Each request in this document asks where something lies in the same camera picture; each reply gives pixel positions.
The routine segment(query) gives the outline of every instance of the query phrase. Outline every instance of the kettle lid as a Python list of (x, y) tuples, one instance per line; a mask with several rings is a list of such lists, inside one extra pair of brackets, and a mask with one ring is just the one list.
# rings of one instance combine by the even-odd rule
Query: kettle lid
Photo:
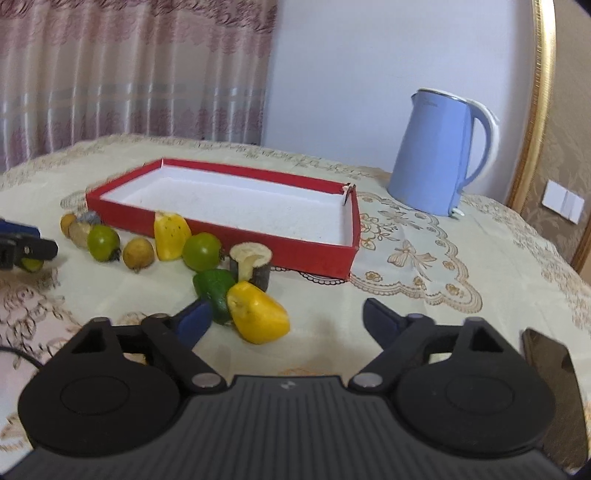
[(418, 92), (435, 93), (437, 95), (442, 95), (444, 97), (451, 98), (452, 100), (457, 100), (458, 102), (468, 103), (465, 98), (462, 98), (460, 96), (454, 95), (453, 93), (446, 92), (445, 90), (438, 90), (436, 88), (419, 88), (419, 90), (417, 90), (417, 93)]

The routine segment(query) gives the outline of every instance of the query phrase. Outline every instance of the kettle handle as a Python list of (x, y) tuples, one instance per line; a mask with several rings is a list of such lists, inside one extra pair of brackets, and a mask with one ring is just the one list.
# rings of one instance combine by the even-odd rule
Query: kettle handle
[(479, 176), (487, 175), (499, 153), (499, 120), (485, 105), (475, 100), (465, 99), (473, 118), (482, 123), (486, 132), (486, 145), (480, 164), (474, 173), (462, 182), (460, 188), (472, 183)]

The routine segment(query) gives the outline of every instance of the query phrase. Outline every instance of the white wall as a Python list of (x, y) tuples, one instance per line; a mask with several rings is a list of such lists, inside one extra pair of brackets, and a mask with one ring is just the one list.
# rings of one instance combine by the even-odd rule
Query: white wall
[[(263, 144), (391, 171), (410, 96), (474, 98), (501, 121), (489, 176), (467, 188), (504, 201), (534, 65), (530, 0), (280, 0)], [(483, 150), (476, 131), (470, 162)]]

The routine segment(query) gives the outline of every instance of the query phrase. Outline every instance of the gray fuzzy object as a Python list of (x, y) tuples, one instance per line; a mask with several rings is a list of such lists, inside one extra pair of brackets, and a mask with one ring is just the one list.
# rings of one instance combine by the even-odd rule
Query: gray fuzzy object
[(76, 220), (81, 223), (89, 223), (90, 225), (100, 225), (102, 223), (99, 214), (92, 210), (82, 213), (76, 217)]

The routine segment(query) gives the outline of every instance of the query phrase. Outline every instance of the green tomato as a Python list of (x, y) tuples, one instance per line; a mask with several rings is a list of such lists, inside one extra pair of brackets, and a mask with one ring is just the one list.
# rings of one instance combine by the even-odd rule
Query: green tomato
[(190, 237), (184, 244), (183, 261), (195, 272), (216, 268), (220, 263), (222, 243), (215, 235), (198, 233)]
[(86, 240), (88, 251), (98, 262), (110, 262), (119, 259), (121, 240), (110, 226), (95, 225)]

